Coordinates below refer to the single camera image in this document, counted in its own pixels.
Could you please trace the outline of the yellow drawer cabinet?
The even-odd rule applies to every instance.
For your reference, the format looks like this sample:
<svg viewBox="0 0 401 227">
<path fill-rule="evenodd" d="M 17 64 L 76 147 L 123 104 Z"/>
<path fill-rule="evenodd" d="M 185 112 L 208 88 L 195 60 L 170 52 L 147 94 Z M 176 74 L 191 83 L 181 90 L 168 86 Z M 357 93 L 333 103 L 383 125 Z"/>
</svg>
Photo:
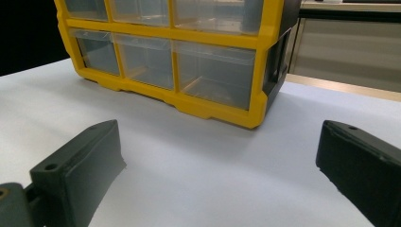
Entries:
<svg viewBox="0 0 401 227">
<path fill-rule="evenodd" d="M 204 32 L 176 28 L 174 24 L 174 0 L 167 0 L 168 26 L 146 26 L 116 22 L 112 17 L 110 0 L 104 0 L 107 21 L 72 18 L 64 0 L 54 0 L 57 9 L 58 27 L 67 53 L 77 73 L 88 80 L 115 90 L 129 91 L 160 99 L 178 111 L 200 118 L 215 118 L 241 127 L 253 129 L 259 126 L 274 98 L 278 94 L 286 73 L 285 56 L 291 29 L 295 26 L 302 0 L 264 0 L 260 28 L 257 34 L 231 34 Z M 173 73 L 173 89 L 145 84 L 125 76 L 118 45 L 113 40 L 119 67 L 119 76 L 87 68 L 81 56 L 78 41 L 70 34 L 73 28 L 106 31 L 112 34 L 162 38 L 170 40 Z M 253 80 L 248 110 L 241 110 L 224 104 L 184 94 L 180 90 L 177 54 L 174 43 L 190 42 L 255 51 Z"/>
</svg>

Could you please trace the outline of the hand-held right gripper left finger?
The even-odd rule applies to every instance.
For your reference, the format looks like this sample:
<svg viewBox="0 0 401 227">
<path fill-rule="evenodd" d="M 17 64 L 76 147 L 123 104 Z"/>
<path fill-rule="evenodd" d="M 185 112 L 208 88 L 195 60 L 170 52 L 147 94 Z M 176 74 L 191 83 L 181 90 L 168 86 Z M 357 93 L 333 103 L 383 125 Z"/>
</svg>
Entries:
<svg viewBox="0 0 401 227">
<path fill-rule="evenodd" d="M 88 227 L 125 167 L 115 120 L 87 128 L 38 163 L 30 176 L 44 198 L 44 226 Z"/>
</svg>

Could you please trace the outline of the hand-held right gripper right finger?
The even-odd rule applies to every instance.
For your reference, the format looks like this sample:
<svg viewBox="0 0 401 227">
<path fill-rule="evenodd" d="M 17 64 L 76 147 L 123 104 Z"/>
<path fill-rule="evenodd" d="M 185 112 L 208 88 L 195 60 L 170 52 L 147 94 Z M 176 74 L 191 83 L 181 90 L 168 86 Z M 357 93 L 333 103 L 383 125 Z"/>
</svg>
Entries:
<svg viewBox="0 0 401 227">
<path fill-rule="evenodd" d="M 325 120 L 316 166 L 374 227 L 401 227 L 400 148 Z"/>
</svg>

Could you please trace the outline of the grey background cabinet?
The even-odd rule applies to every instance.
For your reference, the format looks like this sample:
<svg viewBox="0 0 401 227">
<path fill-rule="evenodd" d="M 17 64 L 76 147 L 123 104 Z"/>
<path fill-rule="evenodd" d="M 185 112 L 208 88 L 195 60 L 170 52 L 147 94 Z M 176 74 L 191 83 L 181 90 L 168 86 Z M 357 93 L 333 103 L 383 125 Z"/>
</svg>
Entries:
<svg viewBox="0 0 401 227">
<path fill-rule="evenodd" d="M 291 74 L 401 93 L 401 0 L 303 0 Z"/>
</svg>

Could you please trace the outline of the clear plastic drawer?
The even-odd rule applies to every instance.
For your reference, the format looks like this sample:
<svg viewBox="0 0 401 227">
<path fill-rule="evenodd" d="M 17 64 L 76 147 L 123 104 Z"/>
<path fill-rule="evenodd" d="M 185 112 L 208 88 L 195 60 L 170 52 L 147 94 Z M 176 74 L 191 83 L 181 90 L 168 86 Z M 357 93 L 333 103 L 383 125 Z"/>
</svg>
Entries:
<svg viewBox="0 0 401 227">
<path fill-rule="evenodd" d="M 249 109 L 254 50 L 176 41 L 174 52 L 184 94 Z"/>
<path fill-rule="evenodd" d="M 110 32 L 73 28 L 70 34 L 78 41 L 87 68 L 115 76 L 120 75 Z"/>
<path fill-rule="evenodd" d="M 108 15 L 104 0 L 64 0 L 72 18 L 107 21 Z"/>
<path fill-rule="evenodd" d="M 173 89 L 170 40 L 114 34 L 125 76 L 145 84 Z"/>
<path fill-rule="evenodd" d="M 264 0 L 174 0 L 176 28 L 257 34 Z"/>
<path fill-rule="evenodd" d="M 116 22 L 146 26 L 168 26 L 167 0 L 110 0 Z"/>
</svg>

